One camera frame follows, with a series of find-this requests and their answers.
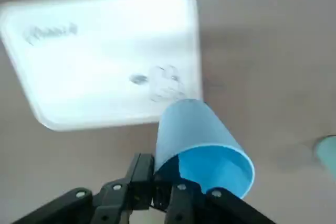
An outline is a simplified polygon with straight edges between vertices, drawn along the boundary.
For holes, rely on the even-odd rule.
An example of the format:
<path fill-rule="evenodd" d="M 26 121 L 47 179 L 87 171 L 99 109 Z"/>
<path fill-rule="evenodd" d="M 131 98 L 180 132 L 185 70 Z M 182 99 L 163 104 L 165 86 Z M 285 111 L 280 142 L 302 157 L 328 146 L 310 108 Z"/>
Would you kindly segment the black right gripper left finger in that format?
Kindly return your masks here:
<path fill-rule="evenodd" d="M 150 207 L 153 172 L 153 155 L 135 154 L 125 177 L 104 184 L 97 194 L 72 189 L 16 223 L 129 223 L 132 211 Z"/>

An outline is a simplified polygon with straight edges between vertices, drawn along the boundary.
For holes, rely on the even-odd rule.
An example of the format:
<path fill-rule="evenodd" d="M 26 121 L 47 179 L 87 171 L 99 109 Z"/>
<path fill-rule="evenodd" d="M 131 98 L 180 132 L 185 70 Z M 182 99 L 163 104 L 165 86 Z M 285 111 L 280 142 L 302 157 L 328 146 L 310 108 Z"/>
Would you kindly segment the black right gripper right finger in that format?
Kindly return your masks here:
<path fill-rule="evenodd" d="M 153 182 L 153 208 L 165 212 L 165 223 L 274 223 L 227 189 L 203 193 L 198 183 L 181 177 L 177 155 L 155 172 Z"/>

